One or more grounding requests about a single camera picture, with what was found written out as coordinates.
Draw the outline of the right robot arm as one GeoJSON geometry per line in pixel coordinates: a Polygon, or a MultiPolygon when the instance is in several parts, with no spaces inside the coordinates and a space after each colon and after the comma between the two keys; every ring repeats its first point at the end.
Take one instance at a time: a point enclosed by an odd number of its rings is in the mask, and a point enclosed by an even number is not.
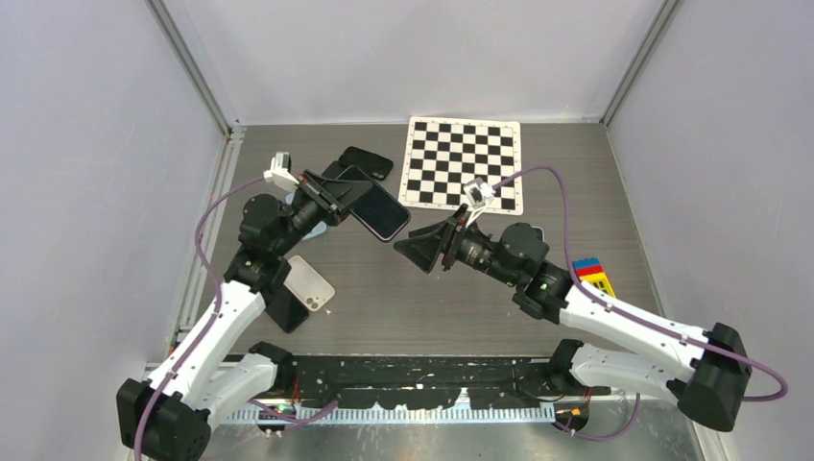
{"type": "Polygon", "coordinates": [[[735,426],[750,365],[739,332],[717,323],[710,329],[671,321],[575,280],[549,262],[540,230],[527,223],[508,226],[494,239],[465,212],[409,232],[395,250],[429,273],[460,262],[514,289],[512,301],[537,320],[576,328],[623,347],[609,352],[566,339],[552,354],[548,381],[561,394],[615,387],[674,404],[693,422],[721,432],[735,426]]]}

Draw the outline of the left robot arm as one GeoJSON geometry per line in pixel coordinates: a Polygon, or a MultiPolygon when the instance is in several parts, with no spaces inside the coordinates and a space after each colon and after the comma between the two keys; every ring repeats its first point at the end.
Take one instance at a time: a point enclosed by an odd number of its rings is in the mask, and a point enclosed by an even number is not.
{"type": "Polygon", "coordinates": [[[320,222],[341,224],[375,183],[325,178],[311,171],[284,175],[294,189],[286,204],[270,194],[248,199],[241,243],[223,274],[205,260],[215,284],[212,303],[183,341],[148,377],[127,379],[116,394],[123,444],[136,460],[198,460],[215,429],[255,396],[286,396],[295,382],[292,355],[258,343],[229,371],[217,371],[244,330],[267,309],[292,303],[286,255],[320,222]]]}

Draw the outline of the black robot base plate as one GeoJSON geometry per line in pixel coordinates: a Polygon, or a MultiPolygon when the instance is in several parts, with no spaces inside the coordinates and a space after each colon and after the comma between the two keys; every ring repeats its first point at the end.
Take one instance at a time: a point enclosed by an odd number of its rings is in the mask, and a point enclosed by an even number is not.
{"type": "Polygon", "coordinates": [[[336,401],[341,409],[447,409],[466,396],[475,409],[513,409],[586,394],[553,378],[547,360],[534,357],[296,355],[261,399],[292,399],[310,408],[336,401]]]}

